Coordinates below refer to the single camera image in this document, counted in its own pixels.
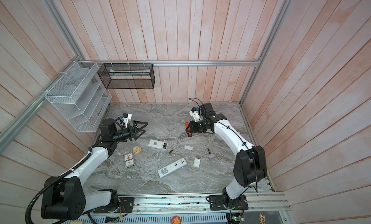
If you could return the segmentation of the white air conditioner remote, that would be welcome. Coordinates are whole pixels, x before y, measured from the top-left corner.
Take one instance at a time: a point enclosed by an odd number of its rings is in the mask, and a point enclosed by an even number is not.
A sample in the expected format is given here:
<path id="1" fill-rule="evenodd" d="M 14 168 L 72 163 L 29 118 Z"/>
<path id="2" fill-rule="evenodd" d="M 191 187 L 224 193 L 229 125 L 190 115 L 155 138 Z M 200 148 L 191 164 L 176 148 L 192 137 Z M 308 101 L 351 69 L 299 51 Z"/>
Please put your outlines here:
<path id="1" fill-rule="evenodd" d="M 168 144 L 163 141 L 159 141 L 159 140 L 150 140 L 148 146 L 156 148 L 156 149 L 166 150 Z"/>

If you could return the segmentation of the white AC remote battery cover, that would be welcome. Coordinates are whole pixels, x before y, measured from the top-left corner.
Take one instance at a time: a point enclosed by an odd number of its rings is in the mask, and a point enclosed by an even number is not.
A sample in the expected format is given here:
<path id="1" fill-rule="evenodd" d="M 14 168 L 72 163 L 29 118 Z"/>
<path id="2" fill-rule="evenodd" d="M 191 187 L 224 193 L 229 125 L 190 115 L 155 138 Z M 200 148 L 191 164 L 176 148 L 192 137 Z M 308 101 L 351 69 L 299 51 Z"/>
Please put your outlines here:
<path id="1" fill-rule="evenodd" d="M 199 158 L 195 158 L 193 166 L 196 167 L 196 168 L 199 168 L 200 165 L 201 165 L 201 160 Z"/>

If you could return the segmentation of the white TV remote control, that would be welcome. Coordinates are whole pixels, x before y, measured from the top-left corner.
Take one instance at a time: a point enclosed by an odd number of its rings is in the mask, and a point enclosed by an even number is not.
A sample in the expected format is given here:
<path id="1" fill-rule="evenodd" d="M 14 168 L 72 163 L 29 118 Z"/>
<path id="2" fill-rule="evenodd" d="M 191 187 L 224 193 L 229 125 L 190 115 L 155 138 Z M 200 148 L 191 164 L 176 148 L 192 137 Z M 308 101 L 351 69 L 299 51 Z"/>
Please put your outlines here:
<path id="1" fill-rule="evenodd" d="M 180 169 L 180 168 L 182 168 L 186 165 L 187 165 L 186 160 L 184 158 L 181 158 L 181 159 L 179 159 L 179 160 L 177 160 L 177 161 L 159 169 L 157 171 L 157 173 L 158 173 L 160 178 L 163 178 L 163 177 L 177 171 L 178 169 Z"/>

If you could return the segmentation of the orange handled screwdriver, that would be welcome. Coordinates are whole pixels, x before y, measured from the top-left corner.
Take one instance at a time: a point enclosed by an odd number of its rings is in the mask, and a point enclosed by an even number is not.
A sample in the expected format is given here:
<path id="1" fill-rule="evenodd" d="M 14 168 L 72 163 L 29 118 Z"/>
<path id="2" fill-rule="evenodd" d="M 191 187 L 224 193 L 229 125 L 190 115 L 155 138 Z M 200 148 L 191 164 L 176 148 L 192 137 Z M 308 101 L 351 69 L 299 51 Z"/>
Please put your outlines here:
<path id="1" fill-rule="evenodd" d="M 186 131 L 186 133 L 187 133 L 187 136 L 190 138 L 190 137 L 192 137 L 192 133 L 191 133 L 191 131 L 190 131 L 190 126 L 189 126 L 189 123 L 188 123 L 188 121 L 186 120 L 186 118 L 185 118 L 185 114 L 183 113 L 183 117 L 184 117 L 184 124 L 185 124 L 185 131 Z"/>

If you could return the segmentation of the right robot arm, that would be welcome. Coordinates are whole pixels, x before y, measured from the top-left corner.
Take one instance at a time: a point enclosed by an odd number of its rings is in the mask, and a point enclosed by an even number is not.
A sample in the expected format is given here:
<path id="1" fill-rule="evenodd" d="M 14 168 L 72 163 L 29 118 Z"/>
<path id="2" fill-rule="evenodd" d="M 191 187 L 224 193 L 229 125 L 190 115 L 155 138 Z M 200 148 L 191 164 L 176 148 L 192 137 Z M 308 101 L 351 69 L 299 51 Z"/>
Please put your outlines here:
<path id="1" fill-rule="evenodd" d="M 239 134 L 226 116 L 217 114 L 211 103 L 191 109 L 193 120 L 185 128 L 188 136 L 192 134 L 215 134 L 219 136 L 235 155 L 234 179 L 226 186 L 221 195 L 209 196 L 206 200 L 211 210 L 248 209 L 245 191 L 267 177 L 265 151 L 254 146 Z"/>

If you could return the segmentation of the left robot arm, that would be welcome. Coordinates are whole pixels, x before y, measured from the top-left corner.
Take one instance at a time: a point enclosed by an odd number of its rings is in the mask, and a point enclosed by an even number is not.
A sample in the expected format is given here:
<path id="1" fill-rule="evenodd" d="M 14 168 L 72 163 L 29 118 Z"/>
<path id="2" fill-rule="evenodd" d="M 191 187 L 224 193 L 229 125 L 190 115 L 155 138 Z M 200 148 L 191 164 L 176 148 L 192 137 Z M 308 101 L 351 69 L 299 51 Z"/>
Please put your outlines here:
<path id="1" fill-rule="evenodd" d="M 31 213 L 38 199 L 42 199 L 41 217 L 54 219 L 57 224 L 77 220 L 80 216 L 103 208 L 116 211 L 121 208 L 117 191 L 102 189 L 85 194 L 83 185 L 95 169 L 106 161 L 120 142 L 137 140 L 143 133 L 147 122 L 123 121 L 121 117 L 105 119 L 100 124 L 100 134 L 87 154 L 72 168 L 57 177 L 50 177 L 44 187 L 31 200 L 25 212 L 25 222 L 31 224 Z"/>

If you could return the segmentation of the round wooden coaster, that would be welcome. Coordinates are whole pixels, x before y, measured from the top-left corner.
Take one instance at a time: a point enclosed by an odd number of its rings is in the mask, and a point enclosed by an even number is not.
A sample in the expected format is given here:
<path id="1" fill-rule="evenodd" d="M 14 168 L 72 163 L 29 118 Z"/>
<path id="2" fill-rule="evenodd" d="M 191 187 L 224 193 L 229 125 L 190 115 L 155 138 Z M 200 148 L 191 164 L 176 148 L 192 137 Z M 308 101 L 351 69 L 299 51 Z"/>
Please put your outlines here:
<path id="1" fill-rule="evenodd" d="M 142 150 L 141 146 L 137 145 L 137 146 L 133 147 L 132 152 L 134 154 L 139 154 L 141 152 L 141 150 Z"/>

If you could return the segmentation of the blue white card box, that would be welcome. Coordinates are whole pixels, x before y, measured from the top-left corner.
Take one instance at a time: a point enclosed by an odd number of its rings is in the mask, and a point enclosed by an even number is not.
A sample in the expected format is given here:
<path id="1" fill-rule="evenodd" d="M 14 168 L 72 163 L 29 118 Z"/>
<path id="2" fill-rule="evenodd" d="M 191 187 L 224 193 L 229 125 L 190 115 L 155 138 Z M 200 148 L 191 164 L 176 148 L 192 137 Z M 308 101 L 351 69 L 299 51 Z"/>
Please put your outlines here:
<path id="1" fill-rule="evenodd" d="M 130 168 L 135 165 L 132 152 L 124 155 L 124 163 L 125 163 L 125 168 Z"/>

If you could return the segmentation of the horizontal aluminium frame rail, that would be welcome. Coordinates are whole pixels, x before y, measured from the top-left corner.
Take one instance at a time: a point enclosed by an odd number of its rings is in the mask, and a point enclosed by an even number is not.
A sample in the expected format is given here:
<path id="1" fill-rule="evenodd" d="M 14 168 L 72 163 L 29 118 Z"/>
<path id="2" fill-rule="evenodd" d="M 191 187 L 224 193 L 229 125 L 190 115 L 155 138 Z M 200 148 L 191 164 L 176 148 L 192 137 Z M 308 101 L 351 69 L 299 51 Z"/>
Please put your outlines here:
<path id="1" fill-rule="evenodd" d="M 126 60 L 126 61 L 96 61 L 98 65 L 101 64 L 152 64 L 154 67 L 180 67 L 180 66 L 258 66 L 258 60 Z"/>

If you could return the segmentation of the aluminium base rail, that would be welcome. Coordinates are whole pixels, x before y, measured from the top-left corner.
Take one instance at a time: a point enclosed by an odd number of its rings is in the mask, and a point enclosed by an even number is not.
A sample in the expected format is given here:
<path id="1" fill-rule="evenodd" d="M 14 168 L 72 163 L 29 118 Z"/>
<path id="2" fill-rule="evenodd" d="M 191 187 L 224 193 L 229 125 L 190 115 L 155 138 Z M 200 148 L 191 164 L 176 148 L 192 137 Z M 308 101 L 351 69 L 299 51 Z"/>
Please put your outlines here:
<path id="1" fill-rule="evenodd" d="M 241 198 L 223 203 L 218 194 L 156 194 L 119 196 L 121 206 L 113 211 L 96 208 L 93 214 L 171 214 L 253 211 L 288 211 L 291 207 L 284 193 L 245 193 Z"/>

